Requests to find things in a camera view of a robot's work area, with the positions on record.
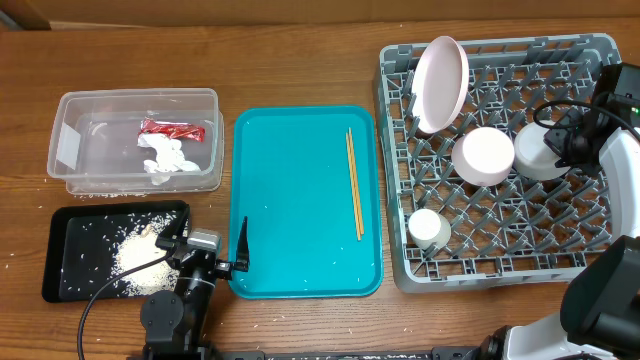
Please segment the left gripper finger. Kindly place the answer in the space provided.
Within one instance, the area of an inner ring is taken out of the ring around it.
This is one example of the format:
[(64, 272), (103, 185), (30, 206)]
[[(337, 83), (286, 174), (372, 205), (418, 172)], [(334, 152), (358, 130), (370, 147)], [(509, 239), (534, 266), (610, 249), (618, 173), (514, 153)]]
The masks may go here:
[(158, 234), (158, 245), (185, 244), (190, 231), (190, 206), (176, 212), (176, 217)]
[(245, 216), (242, 221), (242, 226), (240, 229), (237, 247), (236, 247), (236, 260), (237, 261), (248, 261), (249, 260), (249, 246), (248, 246), (248, 217)]

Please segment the grey bowl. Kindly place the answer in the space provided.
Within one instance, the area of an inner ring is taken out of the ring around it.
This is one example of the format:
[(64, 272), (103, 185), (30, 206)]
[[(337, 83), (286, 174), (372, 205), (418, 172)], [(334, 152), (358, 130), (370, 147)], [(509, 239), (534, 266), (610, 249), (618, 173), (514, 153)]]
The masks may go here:
[(513, 166), (522, 176), (536, 181), (548, 181), (566, 174), (569, 167), (557, 167), (560, 159), (545, 143), (547, 129), (536, 123), (523, 127), (514, 140)]

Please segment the white napkin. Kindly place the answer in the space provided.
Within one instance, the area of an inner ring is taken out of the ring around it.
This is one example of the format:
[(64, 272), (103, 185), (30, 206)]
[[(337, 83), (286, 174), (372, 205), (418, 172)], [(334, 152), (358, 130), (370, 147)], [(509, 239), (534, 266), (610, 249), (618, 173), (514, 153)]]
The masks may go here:
[(178, 139), (169, 138), (161, 133), (143, 133), (138, 136), (137, 145), (142, 148), (153, 148), (156, 151), (154, 160), (147, 159), (143, 162), (144, 170), (152, 174), (151, 183), (155, 186), (169, 181), (169, 172), (201, 170), (196, 163), (185, 159), (182, 142)]

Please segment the pink bowl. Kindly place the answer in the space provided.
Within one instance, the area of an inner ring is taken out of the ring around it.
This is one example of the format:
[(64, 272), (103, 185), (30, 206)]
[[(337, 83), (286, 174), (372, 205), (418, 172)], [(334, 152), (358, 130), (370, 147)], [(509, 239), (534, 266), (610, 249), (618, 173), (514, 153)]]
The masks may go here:
[(512, 140), (492, 127), (477, 128), (464, 135), (451, 153), (456, 173), (475, 186), (494, 186), (504, 181), (514, 159)]

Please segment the red snack wrapper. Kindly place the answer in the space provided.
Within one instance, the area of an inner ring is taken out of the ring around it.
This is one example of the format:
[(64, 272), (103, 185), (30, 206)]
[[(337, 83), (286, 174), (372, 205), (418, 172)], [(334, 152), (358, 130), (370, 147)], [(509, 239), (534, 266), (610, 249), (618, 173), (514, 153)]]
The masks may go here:
[(203, 142), (206, 131), (202, 126), (190, 123), (155, 121), (145, 118), (141, 123), (141, 134), (163, 134), (170, 139), (188, 139)]

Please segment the large white plate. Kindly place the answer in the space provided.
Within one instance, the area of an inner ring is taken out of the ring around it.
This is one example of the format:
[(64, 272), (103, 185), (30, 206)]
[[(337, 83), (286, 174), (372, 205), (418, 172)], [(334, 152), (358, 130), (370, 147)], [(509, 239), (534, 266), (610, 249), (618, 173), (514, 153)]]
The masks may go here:
[(418, 129), (432, 134), (446, 129), (464, 105), (469, 85), (469, 61), (452, 37), (434, 39), (422, 53), (411, 85), (411, 109)]

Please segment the white cup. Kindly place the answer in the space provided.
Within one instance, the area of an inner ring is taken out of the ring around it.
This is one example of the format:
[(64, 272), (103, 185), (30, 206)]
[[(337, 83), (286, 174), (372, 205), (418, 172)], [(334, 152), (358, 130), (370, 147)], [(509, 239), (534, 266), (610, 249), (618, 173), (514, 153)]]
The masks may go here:
[(408, 220), (408, 231), (421, 250), (442, 248), (451, 238), (451, 225), (441, 214), (430, 209), (415, 211)]

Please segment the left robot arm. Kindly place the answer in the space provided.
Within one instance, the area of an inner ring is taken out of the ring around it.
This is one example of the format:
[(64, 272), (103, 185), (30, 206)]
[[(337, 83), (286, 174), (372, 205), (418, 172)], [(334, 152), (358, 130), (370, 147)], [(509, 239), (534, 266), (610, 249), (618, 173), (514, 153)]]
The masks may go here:
[(156, 238), (166, 252), (165, 262), (178, 272), (172, 290), (150, 295), (140, 312), (145, 328), (145, 359), (221, 359), (215, 346), (202, 338), (207, 312), (219, 279), (230, 281), (237, 271), (249, 270), (248, 220), (242, 221), (236, 259), (219, 258), (221, 236), (216, 231), (190, 228), (185, 208)]

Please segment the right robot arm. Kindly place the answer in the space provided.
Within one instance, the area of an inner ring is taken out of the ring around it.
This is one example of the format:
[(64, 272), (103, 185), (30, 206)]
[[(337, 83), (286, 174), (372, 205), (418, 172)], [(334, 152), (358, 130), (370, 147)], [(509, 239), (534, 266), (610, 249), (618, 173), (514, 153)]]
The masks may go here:
[(557, 166), (603, 171), (613, 243), (567, 288), (559, 312), (504, 326), (471, 359), (636, 359), (639, 356), (639, 68), (602, 68), (588, 103), (545, 124)]

